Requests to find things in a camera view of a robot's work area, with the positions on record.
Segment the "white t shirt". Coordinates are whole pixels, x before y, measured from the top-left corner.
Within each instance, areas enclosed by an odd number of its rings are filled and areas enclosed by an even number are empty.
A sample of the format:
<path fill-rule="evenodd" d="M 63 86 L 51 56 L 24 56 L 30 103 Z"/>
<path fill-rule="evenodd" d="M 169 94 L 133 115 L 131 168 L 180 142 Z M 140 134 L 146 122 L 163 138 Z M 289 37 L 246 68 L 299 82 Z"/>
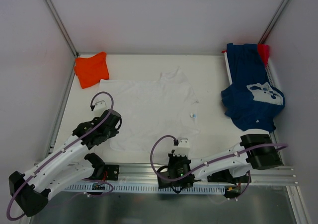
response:
<path fill-rule="evenodd" d="M 194 141 L 200 130 L 195 114 L 198 99 L 181 69 L 162 73 L 158 80 L 102 80 L 122 115 L 119 134 L 110 140 L 117 151 L 149 152 L 164 135 Z"/>

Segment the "orange t shirt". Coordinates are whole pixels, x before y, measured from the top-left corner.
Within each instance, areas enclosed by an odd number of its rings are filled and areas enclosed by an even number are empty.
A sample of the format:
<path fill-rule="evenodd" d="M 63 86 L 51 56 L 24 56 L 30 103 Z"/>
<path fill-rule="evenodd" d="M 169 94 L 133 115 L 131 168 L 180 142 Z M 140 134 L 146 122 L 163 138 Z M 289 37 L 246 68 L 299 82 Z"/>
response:
<path fill-rule="evenodd" d="M 75 75 L 82 89 L 98 84 L 102 79 L 110 79 L 105 52 L 100 52 L 90 58 L 75 59 Z"/>

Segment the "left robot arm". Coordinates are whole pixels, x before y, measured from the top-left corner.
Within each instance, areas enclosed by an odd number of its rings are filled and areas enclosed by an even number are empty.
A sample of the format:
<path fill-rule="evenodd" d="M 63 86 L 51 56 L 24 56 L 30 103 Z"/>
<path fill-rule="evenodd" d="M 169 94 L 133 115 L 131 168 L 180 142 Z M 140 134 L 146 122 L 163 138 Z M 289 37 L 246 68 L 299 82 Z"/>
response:
<path fill-rule="evenodd" d="M 59 150 L 32 169 L 9 176 L 10 202 L 19 205 L 23 216 L 32 217 L 68 186 L 84 179 L 103 181 L 105 163 L 92 149 L 116 136 L 121 124 L 121 115 L 111 109 L 80 123 Z"/>

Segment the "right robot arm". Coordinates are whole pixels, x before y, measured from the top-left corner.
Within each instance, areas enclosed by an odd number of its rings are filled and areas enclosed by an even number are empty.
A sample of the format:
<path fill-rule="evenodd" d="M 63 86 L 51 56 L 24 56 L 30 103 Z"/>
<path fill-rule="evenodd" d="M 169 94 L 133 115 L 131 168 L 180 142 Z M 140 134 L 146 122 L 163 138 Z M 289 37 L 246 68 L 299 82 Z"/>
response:
<path fill-rule="evenodd" d="M 248 134 L 224 152 L 192 158 L 190 141 L 174 138 L 168 164 L 153 168 L 159 189 L 171 188 L 175 193 L 193 187 L 199 181 L 240 183 L 252 169 L 267 170 L 282 166 L 279 151 L 287 144 L 274 144 L 269 135 Z"/>

